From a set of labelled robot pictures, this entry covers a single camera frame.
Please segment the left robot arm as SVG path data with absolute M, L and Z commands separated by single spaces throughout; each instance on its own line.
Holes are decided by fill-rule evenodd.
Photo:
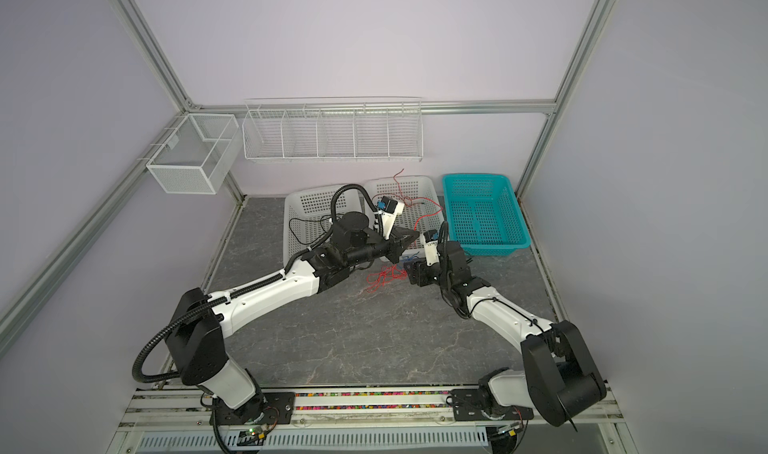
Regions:
M 257 419 L 265 400 L 254 377 L 227 353 L 240 328 L 288 303 L 327 291 L 363 264 L 386 258 L 398 264 L 419 234 L 397 226 L 404 202 L 375 201 L 358 184 L 340 187 L 330 201 L 331 226 L 277 272 L 238 287 L 186 292 L 169 323 L 140 350 L 131 374 L 139 383 L 172 379 L 197 386 L 245 420 Z

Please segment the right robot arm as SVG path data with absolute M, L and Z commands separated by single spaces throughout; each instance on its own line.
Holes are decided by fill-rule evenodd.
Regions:
M 461 319 L 492 329 L 520 353 L 523 363 L 521 371 L 500 368 L 482 377 L 473 408 L 491 419 L 534 409 L 558 427 L 603 401 L 605 381 L 577 326 L 539 317 L 473 275 L 467 254 L 449 239 L 448 230 L 444 222 L 420 236 L 425 256 L 404 263 L 409 282 L 436 285 Z

